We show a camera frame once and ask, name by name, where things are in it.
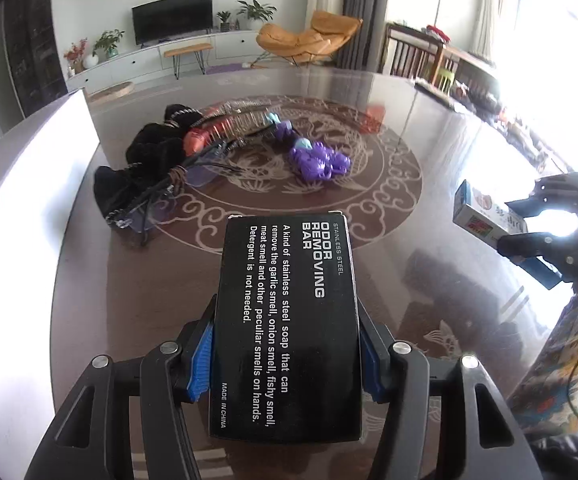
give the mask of black box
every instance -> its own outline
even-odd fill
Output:
[[[229,219],[209,428],[251,442],[360,438],[358,317],[342,214]]]

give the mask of potted plant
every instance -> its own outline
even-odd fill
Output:
[[[229,10],[221,10],[215,14],[220,18],[220,32],[229,32],[231,28],[231,24],[229,23],[229,18],[231,17],[231,13]]]
[[[87,38],[80,40],[79,44],[72,43],[71,49],[63,54],[64,59],[69,61],[69,66],[77,74],[82,72],[82,55],[85,53]]]
[[[273,18],[276,9],[274,6],[269,4],[260,5],[256,0],[253,0],[252,4],[248,4],[242,0],[238,0],[239,4],[242,4],[238,14],[245,14],[249,20],[249,26],[251,30],[260,30],[263,22],[268,22]]]
[[[96,44],[93,46],[93,50],[98,50],[99,48],[105,51],[107,55],[107,59],[111,59],[114,56],[118,55],[118,41],[120,38],[123,37],[125,33],[124,30],[118,30],[117,28],[114,30],[106,30],[102,33],[102,35],[96,41]]]

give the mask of gray curtain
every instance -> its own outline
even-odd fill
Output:
[[[340,50],[339,68],[377,70],[386,10],[387,0],[344,0],[343,14],[362,19],[363,26]]]

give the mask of purple mat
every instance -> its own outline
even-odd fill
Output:
[[[243,68],[242,63],[230,63],[228,65],[218,65],[207,67],[208,74],[222,74],[225,72],[237,72],[239,70],[248,70],[248,68]]]

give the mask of small white box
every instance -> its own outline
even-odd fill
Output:
[[[528,232],[524,218],[504,203],[497,204],[464,180],[455,193],[453,223],[476,235],[494,249],[504,235]]]

